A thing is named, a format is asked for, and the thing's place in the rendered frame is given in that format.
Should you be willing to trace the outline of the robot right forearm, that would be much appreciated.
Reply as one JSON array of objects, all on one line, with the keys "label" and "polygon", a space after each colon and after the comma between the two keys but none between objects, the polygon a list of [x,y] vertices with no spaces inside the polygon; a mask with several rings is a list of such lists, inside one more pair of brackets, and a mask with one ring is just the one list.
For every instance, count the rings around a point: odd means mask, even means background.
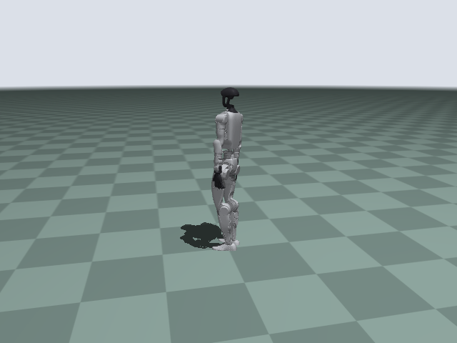
[{"label": "robot right forearm", "polygon": [[238,161],[238,158],[239,158],[240,148],[241,148],[241,143],[239,143],[239,146],[238,146],[237,149],[233,149],[233,153],[235,155],[235,158],[237,158],[237,161]]}]

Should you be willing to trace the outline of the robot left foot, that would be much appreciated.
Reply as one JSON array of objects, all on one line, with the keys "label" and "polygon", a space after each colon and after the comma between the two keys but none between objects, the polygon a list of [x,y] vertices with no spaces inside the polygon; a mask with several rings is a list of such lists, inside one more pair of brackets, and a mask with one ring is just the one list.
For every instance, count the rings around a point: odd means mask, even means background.
[{"label": "robot left foot", "polygon": [[219,244],[219,245],[215,245],[215,246],[212,246],[212,249],[213,250],[218,250],[218,251],[236,251],[237,250],[237,247],[234,243],[231,243],[228,244],[228,245],[225,245],[226,243],[224,242],[223,244]]}]

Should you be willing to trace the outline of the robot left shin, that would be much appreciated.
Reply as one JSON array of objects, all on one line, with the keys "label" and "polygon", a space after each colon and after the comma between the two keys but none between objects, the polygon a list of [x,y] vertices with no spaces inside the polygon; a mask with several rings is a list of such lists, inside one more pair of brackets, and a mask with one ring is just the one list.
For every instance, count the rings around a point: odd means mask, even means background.
[{"label": "robot left shin", "polygon": [[[225,245],[230,246],[231,245],[231,237],[230,237],[230,230],[231,230],[231,215],[229,214],[229,208],[222,206],[217,211],[218,219],[219,219],[219,225],[225,240]],[[230,245],[229,245],[230,244]]]}]

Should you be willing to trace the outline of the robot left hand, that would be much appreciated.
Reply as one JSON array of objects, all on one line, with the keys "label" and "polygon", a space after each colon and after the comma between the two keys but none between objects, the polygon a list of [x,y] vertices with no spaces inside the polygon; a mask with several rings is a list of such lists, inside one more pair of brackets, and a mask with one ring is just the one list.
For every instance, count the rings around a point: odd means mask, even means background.
[{"label": "robot left hand", "polygon": [[213,177],[213,181],[215,181],[215,187],[217,188],[221,188],[221,189],[224,189],[225,187],[223,186],[222,184],[222,178],[221,178],[221,172],[222,172],[222,167],[219,166],[219,171],[214,171],[214,177]]}]

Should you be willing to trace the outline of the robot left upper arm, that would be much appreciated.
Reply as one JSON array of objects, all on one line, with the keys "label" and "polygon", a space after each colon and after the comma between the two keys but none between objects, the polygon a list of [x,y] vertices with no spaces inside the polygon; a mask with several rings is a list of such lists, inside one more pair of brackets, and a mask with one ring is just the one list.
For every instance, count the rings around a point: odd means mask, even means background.
[{"label": "robot left upper arm", "polygon": [[[218,114],[216,115],[215,122],[216,122],[216,135],[221,142],[221,147],[224,145],[224,134],[225,134],[225,125],[228,121],[227,118],[228,114]],[[215,140],[214,140],[215,141]]]}]

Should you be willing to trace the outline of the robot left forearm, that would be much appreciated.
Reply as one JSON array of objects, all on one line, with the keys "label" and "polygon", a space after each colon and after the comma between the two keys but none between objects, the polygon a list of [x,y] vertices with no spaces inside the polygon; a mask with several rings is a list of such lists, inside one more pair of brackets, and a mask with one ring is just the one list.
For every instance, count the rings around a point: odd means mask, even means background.
[{"label": "robot left forearm", "polygon": [[221,142],[219,140],[215,140],[213,142],[214,146],[214,171],[219,171],[219,166],[222,167],[222,154],[223,150],[221,149]]}]

